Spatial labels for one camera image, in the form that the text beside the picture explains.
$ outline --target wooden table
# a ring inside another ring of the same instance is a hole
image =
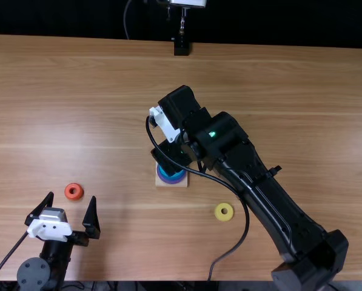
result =
[[[238,240],[244,213],[234,195],[191,176],[187,189],[157,189],[148,109],[187,84],[211,114],[232,114],[277,180],[327,230],[349,240],[337,279],[362,280],[362,50],[0,36],[0,261],[49,191],[74,229],[98,199],[101,238],[75,247],[66,279],[204,280]],[[158,141],[162,135],[155,131]],[[64,188],[78,182],[81,201]],[[235,208],[216,220],[220,202]],[[26,239],[0,272],[42,242]],[[252,215],[246,242],[213,278],[270,280],[282,262]]]

